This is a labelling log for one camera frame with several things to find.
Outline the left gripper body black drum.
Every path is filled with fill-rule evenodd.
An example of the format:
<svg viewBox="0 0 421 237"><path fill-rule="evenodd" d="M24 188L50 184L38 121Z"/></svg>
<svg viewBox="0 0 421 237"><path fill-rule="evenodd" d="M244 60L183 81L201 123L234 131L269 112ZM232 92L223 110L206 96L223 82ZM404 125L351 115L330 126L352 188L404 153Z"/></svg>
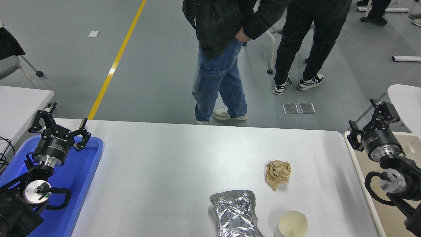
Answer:
<svg viewBox="0 0 421 237"><path fill-rule="evenodd" d="M74 138L66 138L71 131L60 131L58 134L51 131L41 133L41 139L33 152L33 160L40 161L42 157L54 157L59 161L65 161L71 146L75 143Z"/></svg>

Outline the right gripper body black drum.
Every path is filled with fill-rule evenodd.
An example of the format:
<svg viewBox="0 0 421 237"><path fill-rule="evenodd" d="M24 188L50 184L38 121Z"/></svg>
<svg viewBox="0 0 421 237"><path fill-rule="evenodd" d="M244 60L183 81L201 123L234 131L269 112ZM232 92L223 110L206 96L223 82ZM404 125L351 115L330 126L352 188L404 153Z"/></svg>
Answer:
<svg viewBox="0 0 421 237"><path fill-rule="evenodd" d="M389 128L366 132L361 136L361 142L371 160L402 153L401 144Z"/></svg>

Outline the person's hand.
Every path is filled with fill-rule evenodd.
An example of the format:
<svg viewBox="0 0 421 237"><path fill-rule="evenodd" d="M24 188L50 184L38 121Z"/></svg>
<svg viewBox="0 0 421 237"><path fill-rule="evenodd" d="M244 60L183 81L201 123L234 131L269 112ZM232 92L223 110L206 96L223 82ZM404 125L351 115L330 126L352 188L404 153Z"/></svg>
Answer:
<svg viewBox="0 0 421 237"><path fill-rule="evenodd" d="M239 42L249 42L250 40L252 40L246 35L243 27L241 27L238 33L235 35L235 39Z"/></svg>

